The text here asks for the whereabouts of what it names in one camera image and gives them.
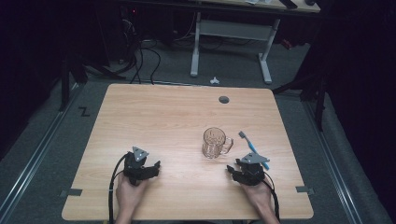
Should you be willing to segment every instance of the blue toothbrush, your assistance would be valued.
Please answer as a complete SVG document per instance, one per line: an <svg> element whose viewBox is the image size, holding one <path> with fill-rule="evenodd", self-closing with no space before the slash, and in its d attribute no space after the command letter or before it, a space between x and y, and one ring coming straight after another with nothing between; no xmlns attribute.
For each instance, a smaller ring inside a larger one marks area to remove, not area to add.
<svg viewBox="0 0 396 224"><path fill-rule="evenodd" d="M241 136L241 138L245 138L245 139L247 140L248 147L250 147L250 149L251 149L252 152L254 152L254 153L256 153L256 154L259 154L259 153L257 153L256 148L254 148L253 144L251 144L250 140L248 140L248 137L247 137L242 131L239 132L239 136ZM264 168L265 168L266 170L269 170L269 169L270 169L270 167L268 166L268 164L265 163L265 162L262 162L262 166L264 166Z"/></svg>

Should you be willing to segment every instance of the metal bracket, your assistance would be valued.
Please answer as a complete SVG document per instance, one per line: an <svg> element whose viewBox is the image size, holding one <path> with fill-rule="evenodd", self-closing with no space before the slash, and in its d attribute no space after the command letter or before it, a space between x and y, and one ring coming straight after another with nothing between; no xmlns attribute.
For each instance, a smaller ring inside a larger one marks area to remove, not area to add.
<svg viewBox="0 0 396 224"><path fill-rule="evenodd" d="M66 196L81 196L82 189L63 189L59 194L59 197L65 198Z"/></svg>
<svg viewBox="0 0 396 224"><path fill-rule="evenodd" d="M306 187L306 186L298 186L296 187L297 193L307 193L308 195L315 194L314 189Z"/></svg>
<svg viewBox="0 0 396 224"><path fill-rule="evenodd" d="M134 151L134 159L136 161L141 161L149 155L147 151L138 147L132 147L132 150Z"/></svg>
<svg viewBox="0 0 396 224"><path fill-rule="evenodd" d="M241 159L242 163L247 163L247 164L262 163L268 161L270 161L268 160L268 158L265 158L264 156L252 152L250 152L244 158Z"/></svg>

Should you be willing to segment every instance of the gray carpet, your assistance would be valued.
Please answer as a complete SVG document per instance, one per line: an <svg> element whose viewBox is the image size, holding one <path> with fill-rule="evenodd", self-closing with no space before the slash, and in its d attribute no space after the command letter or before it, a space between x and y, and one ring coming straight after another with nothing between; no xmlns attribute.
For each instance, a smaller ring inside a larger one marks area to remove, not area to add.
<svg viewBox="0 0 396 224"><path fill-rule="evenodd" d="M274 89L293 80L309 49L308 45L291 50L274 45L268 58L274 82L268 86L263 83L256 54L251 54L251 51L255 51L260 44L260 42L245 44L243 48L248 49L248 53L235 44L222 44L219 48L217 43L213 42L203 45L200 74L197 78L191 78L189 75L191 46L174 45L170 48L158 44L153 49L161 55L161 63L154 74L154 80L209 86L211 85L209 80L217 77L220 81L219 86ZM140 77L148 80L158 58L148 50L143 50L143 53L144 64ZM118 67L120 66L114 64L112 69ZM123 83L128 83L134 75L134 69L124 75L127 76L127 80ZM106 87L112 82L115 81L90 75L89 82L79 89L80 94L65 114L63 122L49 144L48 153L13 210L8 223L69 223L62 219L65 198L59 195L63 189L71 187ZM331 173L326 166L316 127L312 125L312 118L306 112L306 103L300 102L296 93L298 92L287 91L279 94L276 96L276 102L304 182L315 191L315 194L309 196L315 214L308 220L282 220L282 223L349 223ZM32 116L18 142L0 162L1 202L6 199L46 130L58 115L59 107L60 85L57 85L50 99ZM87 108L88 117L81 116L80 107ZM356 160L328 98L323 127L323 135L356 202L361 222L391 223Z"/></svg>

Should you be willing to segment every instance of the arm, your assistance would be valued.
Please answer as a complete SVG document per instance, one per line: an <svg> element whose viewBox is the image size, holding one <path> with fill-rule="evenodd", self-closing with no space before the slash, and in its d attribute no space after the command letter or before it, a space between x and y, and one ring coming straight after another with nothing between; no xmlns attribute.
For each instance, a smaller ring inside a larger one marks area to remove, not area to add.
<svg viewBox="0 0 396 224"><path fill-rule="evenodd" d="M134 210L142 200L148 180L143 180L139 186L133 186L129 178L123 173L119 174L119 183L117 186L117 201L119 203L119 214L117 215L117 224L130 224Z"/></svg>
<svg viewBox="0 0 396 224"><path fill-rule="evenodd" d="M271 190L264 184L260 183L256 186L247 186L241 184L242 189L259 216L266 224L278 224L274 209L271 206Z"/></svg>

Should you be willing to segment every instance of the wooden table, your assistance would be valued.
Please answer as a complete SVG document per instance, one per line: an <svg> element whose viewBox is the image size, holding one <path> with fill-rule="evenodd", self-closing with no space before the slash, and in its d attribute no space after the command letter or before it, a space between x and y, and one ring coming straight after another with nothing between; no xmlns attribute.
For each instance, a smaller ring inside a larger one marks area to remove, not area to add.
<svg viewBox="0 0 396 224"><path fill-rule="evenodd" d="M230 99L219 102L220 96ZM234 145L227 155L206 159L203 133L219 127ZM63 210L66 220L108 219L108 184L119 159L132 146L149 152L147 166L161 161L135 219L255 219L245 192L226 171L250 150L243 131L268 157L281 218L311 218L313 210L274 95L266 89L110 85ZM114 197L115 216L118 212Z"/></svg>

